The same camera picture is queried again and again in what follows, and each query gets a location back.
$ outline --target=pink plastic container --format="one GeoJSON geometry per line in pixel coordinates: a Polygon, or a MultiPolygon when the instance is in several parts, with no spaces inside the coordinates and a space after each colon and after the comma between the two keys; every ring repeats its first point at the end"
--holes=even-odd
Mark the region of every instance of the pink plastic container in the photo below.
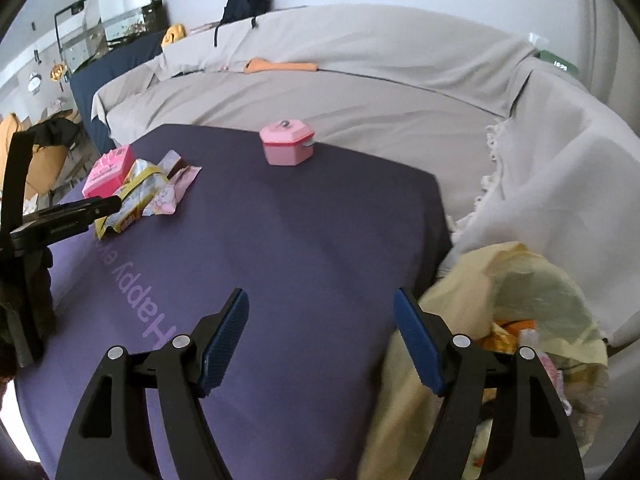
{"type": "Polygon", "coordinates": [[[302,121],[270,124],[260,131],[264,155],[272,166],[295,166],[314,154],[315,132],[302,121]]]}
{"type": "Polygon", "coordinates": [[[85,198],[99,196],[107,198],[122,186],[136,157],[130,146],[122,146],[105,153],[94,164],[87,177],[82,194],[85,198]]]}

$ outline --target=ceiling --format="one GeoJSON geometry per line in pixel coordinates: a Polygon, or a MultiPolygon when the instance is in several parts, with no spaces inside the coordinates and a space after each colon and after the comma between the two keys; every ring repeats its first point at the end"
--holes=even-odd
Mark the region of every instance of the ceiling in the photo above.
{"type": "Polygon", "coordinates": [[[27,0],[0,43],[0,70],[25,48],[54,28],[53,15],[78,0],[27,0]],[[31,28],[36,24],[36,31],[31,28]]]}

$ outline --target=snack wrapper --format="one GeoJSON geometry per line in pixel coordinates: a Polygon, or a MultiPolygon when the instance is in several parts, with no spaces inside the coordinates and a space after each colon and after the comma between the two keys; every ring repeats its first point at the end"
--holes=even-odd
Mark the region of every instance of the snack wrapper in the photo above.
{"type": "Polygon", "coordinates": [[[187,188],[195,180],[202,168],[188,166],[179,170],[149,202],[142,212],[143,216],[172,215],[182,200],[187,188]]]}
{"type": "Polygon", "coordinates": [[[107,229],[121,233],[142,216],[145,207],[168,183],[155,164],[137,159],[115,195],[122,199],[120,211],[95,221],[95,232],[102,238],[107,229]]]}

